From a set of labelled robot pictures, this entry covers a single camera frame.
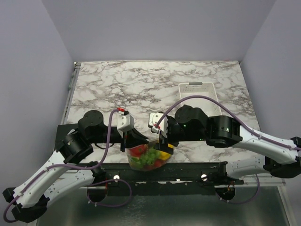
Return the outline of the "red watermelon slice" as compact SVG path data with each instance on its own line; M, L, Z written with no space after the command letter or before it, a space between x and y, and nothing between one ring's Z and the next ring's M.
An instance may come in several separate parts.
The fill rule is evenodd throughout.
M129 149L130 156L140 158L148 149L147 145L139 145Z

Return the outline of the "clear zip top bag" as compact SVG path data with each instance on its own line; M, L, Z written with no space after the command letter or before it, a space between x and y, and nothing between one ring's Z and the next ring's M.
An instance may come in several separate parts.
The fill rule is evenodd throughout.
M126 148L127 159L131 169L151 171L165 165L171 154L155 149L159 139L151 139L148 144Z

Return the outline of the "green grape bunch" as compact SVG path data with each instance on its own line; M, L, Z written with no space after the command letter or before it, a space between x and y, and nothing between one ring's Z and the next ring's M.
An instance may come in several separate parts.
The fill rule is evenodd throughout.
M160 156L159 150L151 148L147 150L141 157L139 158L139 163L142 165L153 165L155 160Z

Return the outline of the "yellow bell pepper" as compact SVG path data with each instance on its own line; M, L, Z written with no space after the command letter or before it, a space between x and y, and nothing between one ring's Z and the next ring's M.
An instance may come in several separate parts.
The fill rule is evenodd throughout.
M160 151L159 153L160 153L159 159L161 159L163 161L170 159L172 156L171 154L163 152L163 151Z

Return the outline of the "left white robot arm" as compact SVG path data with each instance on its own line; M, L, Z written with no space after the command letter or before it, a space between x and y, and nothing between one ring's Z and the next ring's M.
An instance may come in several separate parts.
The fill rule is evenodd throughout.
M8 202L4 221L30 223L67 191L89 184L100 185L104 179L101 165L110 144L120 144L121 151L125 151L147 143L148 138L134 128L134 118L128 111L113 110L108 125L104 124L100 111L86 112L42 167L20 186L3 191Z

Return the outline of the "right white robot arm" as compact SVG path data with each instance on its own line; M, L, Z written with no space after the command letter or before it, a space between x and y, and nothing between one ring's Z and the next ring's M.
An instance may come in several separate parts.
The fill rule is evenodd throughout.
M159 133L159 150L173 153L168 144L205 141L215 148L240 148L258 155L251 159L228 162L216 172L216 179L227 184L252 174L269 173L277 178L294 178L301 173L301 158L298 155L301 139L281 139L261 133L244 125L233 117L207 116L200 108L183 105L174 117L166 113L149 116L149 127Z

